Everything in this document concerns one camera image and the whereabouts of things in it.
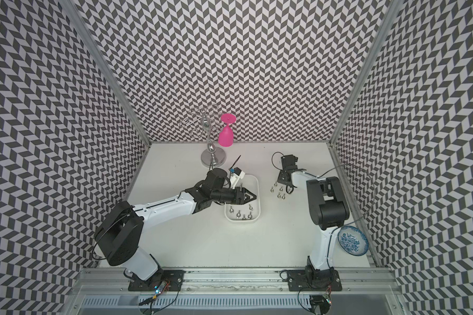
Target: cable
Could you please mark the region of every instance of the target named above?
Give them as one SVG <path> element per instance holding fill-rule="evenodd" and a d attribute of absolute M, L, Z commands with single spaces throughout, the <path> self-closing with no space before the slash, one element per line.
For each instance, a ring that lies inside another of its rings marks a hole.
<path fill-rule="evenodd" d="M 235 166 L 235 164 L 238 162 L 238 160 L 240 160 L 240 156 L 241 156 L 241 154 L 238 156 L 237 160 L 233 163 L 233 165 L 229 168 L 230 173 L 232 171 L 233 166 Z"/>
<path fill-rule="evenodd" d="M 361 219 L 364 218 L 364 216 L 365 216 L 366 213 L 363 213 L 363 215 L 362 215 L 359 219 L 354 220 L 354 221 L 352 221 L 351 223 L 343 224 L 342 226 L 337 227 L 336 229 L 334 229 L 334 230 L 331 232 L 331 235 L 329 236 L 329 242 L 328 242 L 328 256 L 329 256 L 329 248 L 331 247 L 331 238 L 333 237 L 334 231 L 336 231 L 336 230 L 338 230 L 338 229 L 341 229 L 341 228 L 343 228 L 344 226 L 347 226 L 347 225 L 354 224 L 354 223 L 358 222 L 359 220 L 361 220 Z M 329 261 L 328 261 L 328 258 L 327 258 L 327 257 L 326 257 L 326 263 L 328 264 L 329 270 L 331 270 L 331 266 L 329 266 Z"/>
<path fill-rule="evenodd" d="M 271 155 L 271 165 L 273 165 L 273 167 L 275 167 L 275 168 L 278 169 L 279 171 L 282 171 L 282 169 L 276 167 L 275 164 L 273 164 L 273 156 L 275 156 L 275 154 L 277 154 L 277 153 L 280 153 L 280 154 L 282 154 L 282 156 L 284 156 L 284 154 L 283 154 L 282 152 L 275 152 L 275 153 L 273 153 L 273 154 Z"/>
<path fill-rule="evenodd" d="M 287 269 L 283 269 L 283 270 L 281 270 L 280 273 L 278 274 L 278 276 L 279 276 L 282 280 L 285 280 L 285 281 L 287 281 L 287 279 L 284 279 L 284 278 L 282 277 L 282 274 L 283 274 L 284 272 L 286 272 L 286 271 L 287 271 Z"/>
<path fill-rule="evenodd" d="M 345 166 L 345 165 L 351 165 L 351 166 L 353 166 L 353 167 L 357 167 L 357 168 L 359 168 L 361 171 L 363 171 L 364 173 L 366 173 L 366 175 L 368 175 L 368 177 L 371 178 L 371 174 L 370 174 L 365 168 L 363 168 L 363 167 L 361 167 L 361 166 L 359 166 L 359 165 L 352 164 L 352 163 L 344 163 L 344 164 L 340 164 L 340 165 L 338 165 L 338 166 L 335 166 L 335 167 L 333 167 L 333 168 L 330 168 L 330 169 L 328 169 L 326 172 L 324 172 L 321 176 L 317 176 L 317 178 L 321 178 L 322 176 L 326 175 L 328 172 L 334 170 L 335 168 L 342 167 L 342 166 Z M 376 186 L 375 186 L 375 182 L 374 182 L 374 181 L 372 181 L 372 186 L 373 186 L 373 203 L 371 204 L 371 206 L 375 205 L 375 202 L 376 202 L 376 200 L 375 200 L 375 193 L 376 193 L 377 189 L 375 189 Z M 355 222 L 359 221 L 360 219 L 362 219 L 363 217 L 364 217 L 364 214 L 363 214 L 362 217 L 360 217 L 360 218 L 357 219 L 356 221 L 351 222 L 351 223 L 349 223 L 349 224 L 355 223 Z"/>
<path fill-rule="evenodd" d="M 133 280 L 133 277 L 130 277 L 126 274 L 126 268 L 122 271 L 122 275 L 128 278 L 129 280 Z"/>
<path fill-rule="evenodd" d="M 164 293 L 170 291 L 170 280 L 165 279 L 164 281 L 166 281 L 166 285 L 165 285 L 165 287 L 163 288 L 163 291 L 160 292 L 159 294 L 153 295 L 152 297 L 147 298 L 147 299 L 143 300 L 142 302 L 140 302 L 140 296 L 142 296 L 142 295 L 139 295 L 139 298 L 138 298 L 138 308 L 139 308 L 139 311 L 140 311 L 140 306 L 144 306 L 144 305 L 149 304 L 149 311 L 150 311 L 149 315 L 152 315 L 152 303 L 153 303 L 160 295 L 163 295 Z M 165 307 L 162 308 L 162 309 L 165 309 L 165 308 L 169 307 L 170 305 L 172 305 L 172 304 L 177 300 L 177 297 L 178 297 L 178 284 L 177 284 L 177 283 L 176 283 L 176 286 L 177 286 L 177 296 L 176 296 L 176 298 L 173 300 L 172 303 L 170 303 L 169 305 L 165 306 Z"/>
<path fill-rule="evenodd" d="M 177 286 L 177 295 L 175 296 L 175 299 L 173 299 L 173 301 L 172 301 L 170 304 L 168 304 L 167 306 L 165 306 L 164 308 L 161 308 L 161 309 L 159 309 L 157 312 L 154 312 L 155 314 L 158 313 L 158 312 L 160 312 L 160 311 L 162 311 L 162 310 L 164 310 L 165 308 L 167 308 L 167 307 L 169 307 L 170 305 L 174 304 L 175 301 L 177 301 L 178 293 L 179 293 L 179 291 L 180 291 L 180 288 L 178 287 L 177 282 L 172 281 L 172 283 L 175 283 L 175 285 Z"/>
<path fill-rule="evenodd" d="M 297 295 L 296 298 L 298 299 L 298 304 L 302 307 L 302 309 L 306 310 L 306 311 L 309 312 L 309 313 L 314 313 L 314 312 L 313 312 L 313 309 L 312 309 L 311 311 L 309 311 L 309 310 L 306 309 L 306 308 L 303 306 L 303 304 L 301 304 L 301 302 L 300 302 L 300 292 L 303 291 L 303 290 L 305 290 L 306 288 L 307 288 L 307 287 L 301 288 L 301 289 L 298 291 L 298 295 Z"/>
<path fill-rule="evenodd" d="M 137 307 L 139 308 L 140 314 L 145 315 L 145 312 L 142 312 L 142 311 L 140 310 L 140 297 L 141 297 L 141 296 L 142 296 L 142 295 L 139 294 L 139 297 L 137 298 Z"/>
<path fill-rule="evenodd" d="M 98 239 L 98 241 L 95 242 L 94 246 L 93 246 L 93 249 L 91 249 L 91 258 L 94 259 L 94 260 L 97 260 L 97 261 L 100 261 L 100 260 L 106 260 L 107 258 L 95 258 L 95 248 L 96 248 L 96 245 L 98 245 L 98 242 L 100 242 L 100 240 L 102 239 L 103 236 L 105 236 L 107 234 L 107 232 L 112 229 L 112 227 L 118 223 L 119 221 L 121 221 L 122 219 L 126 218 L 126 217 L 129 217 L 130 215 L 127 214 L 125 216 L 122 216 L 120 217 L 119 219 L 117 219 L 105 232 L 103 232 L 102 236 L 100 236 L 100 238 Z"/>

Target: black and white patterned wallpaper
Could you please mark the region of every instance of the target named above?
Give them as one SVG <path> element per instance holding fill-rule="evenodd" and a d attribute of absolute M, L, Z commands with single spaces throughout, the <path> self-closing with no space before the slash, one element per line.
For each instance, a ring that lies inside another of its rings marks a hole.
<path fill-rule="evenodd" d="M 61 308 L 145 149 L 56 1 L 0 1 L 0 313 Z"/>
<path fill-rule="evenodd" d="M 328 140 L 389 0 L 74 0 L 151 141 L 199 105 L 239 141 Z"/>
<path fill-rule="evenodd" d="M 337 149 L 410 310 L 473 314 L 473 0 L 404 4 Z"/>

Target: blue and white bowl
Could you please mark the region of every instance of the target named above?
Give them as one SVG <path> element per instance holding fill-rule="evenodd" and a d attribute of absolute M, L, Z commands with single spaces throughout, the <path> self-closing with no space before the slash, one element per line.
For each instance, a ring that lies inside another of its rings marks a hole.
<path fill-rule="evenodd" d="M 338 242 L 347 253 L 354 256 L 362 256 L 368 251 L 368 239 L 356 227 L 347 225 L 340 229 Z"/>

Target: white tray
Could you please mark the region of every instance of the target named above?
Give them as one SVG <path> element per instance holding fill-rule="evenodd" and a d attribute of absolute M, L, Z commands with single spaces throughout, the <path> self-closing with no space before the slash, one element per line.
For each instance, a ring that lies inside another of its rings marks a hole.
<path fill-rule="evenodd" d="M 250 192 L 256 194 L 256 200 L 253 200 L 245 205 L 224 205 L 224 215 L 226 218 L 234 223 L 253 223 L 255 222 L 261 214 L 261 204 L 259 202 L 259 183 L 258 179 L 254 175 L 245 174 L 244 178 L 239 180 L 237 186 L 243 184 L 243 187 L 249 190 Z M 229 210 L 233 207 L 233 213 L 230 213 Z M 237 218 L 237 213 L 240 211 L 240 217 Z M 252 213 L 252 219 L 248 219 L 248 215 Z"/>

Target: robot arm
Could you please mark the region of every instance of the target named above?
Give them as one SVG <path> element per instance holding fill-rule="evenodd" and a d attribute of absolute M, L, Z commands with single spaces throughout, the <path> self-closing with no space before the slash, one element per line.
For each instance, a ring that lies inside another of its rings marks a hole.
<path fill-rule="evenodd" d="M 295 188 L 307 191 L 309 213 L 312 222 L 319 226 L 314 248 L 307 260 L 307 277 L 316 277 L 333 266 L 334 244 L 340 227 L 349 218 L 347 200 L 338 177 L 319 178 L 296 166 L 297 157 L 285 155 L 281 158 L 282 170 L 277 182 L 286 185 L 292 193 Z"/>
<path fill-rule="evenodd" d="M 243 172 L 240 172 L 235 168 L 238 175 L 232 173 L 233 187 L 243 177 Z M 123 265 L 141 280 L 157 282 L 161 279 L 162 269 L 150 254 L 139 247 L 140 235 L 173 218 L 200 212 L 213 201 L 244 205 L 256 199 L 256 195 L 244 187 L 223 187 L 226 181 L 229 182 L 226 171 L 215 168 L 207 173 L 205 180 L 178 196 L 135 206 L 120 202 L 96 229 L 94 238 L 98 249 L 109 265 Z"/>

